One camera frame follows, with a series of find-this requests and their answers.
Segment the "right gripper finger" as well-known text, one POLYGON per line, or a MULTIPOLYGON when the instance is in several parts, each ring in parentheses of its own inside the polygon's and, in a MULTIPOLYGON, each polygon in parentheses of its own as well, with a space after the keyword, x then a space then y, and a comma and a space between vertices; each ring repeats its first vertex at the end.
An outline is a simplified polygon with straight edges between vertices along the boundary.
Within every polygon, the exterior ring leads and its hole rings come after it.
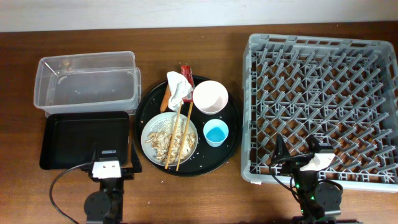
POLYGON ((289 150, 281 134, 277 135, 275 149, 271 157, 271 164, 279 164, 290 158, 289 150))
POLYGON ((314 135, 309 135, 306 138, 308 144, 308 154, 314 156, 315 154, 333 154, 333 147, 330 144, 320 142, 314 135))

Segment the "light blue cup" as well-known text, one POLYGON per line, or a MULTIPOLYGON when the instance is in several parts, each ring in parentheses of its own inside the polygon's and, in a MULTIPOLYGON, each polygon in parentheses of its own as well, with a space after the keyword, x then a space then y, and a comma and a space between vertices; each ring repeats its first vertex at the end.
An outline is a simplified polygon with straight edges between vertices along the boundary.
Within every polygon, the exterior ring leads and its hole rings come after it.
POLYGON ((211 147, 219 147, 228 137, 229 127, 220 119, 211 119, 205 123, 203 134, 211 147))

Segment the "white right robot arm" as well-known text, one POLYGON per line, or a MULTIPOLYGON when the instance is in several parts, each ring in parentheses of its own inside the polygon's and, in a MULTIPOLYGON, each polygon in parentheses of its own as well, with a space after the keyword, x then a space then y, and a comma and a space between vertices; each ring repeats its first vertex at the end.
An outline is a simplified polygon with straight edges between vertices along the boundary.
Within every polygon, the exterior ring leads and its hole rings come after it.
POLYGON ((336 223, 336 217, 341 214, 343 187, 332 180, 318 178, 318 173, 328 168, 334 159, 334 148, 313 135, 309 135, 306 142, 308 152, 292 156, 279 134, 269 167, 280 164, 280 173, 290 175, 288 186, 278 183, 290 191, 300 205, 302 214, 293 217, 292 223, 336 223))

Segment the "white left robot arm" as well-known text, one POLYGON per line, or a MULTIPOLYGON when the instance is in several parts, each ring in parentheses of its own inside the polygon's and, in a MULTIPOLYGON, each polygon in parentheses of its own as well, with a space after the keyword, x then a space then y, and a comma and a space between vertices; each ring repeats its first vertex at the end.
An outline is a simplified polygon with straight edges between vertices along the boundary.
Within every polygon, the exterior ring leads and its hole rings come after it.
POLYGON ((84 203, 86 223, 121 223, 123 220, 124 182, 142 172, 142 165, 131 143, 131 167, 121 167, 117 157, 106 157, 104 151, 94 151, 89 165, 89 178, 99 183, 99 190, 84 203))

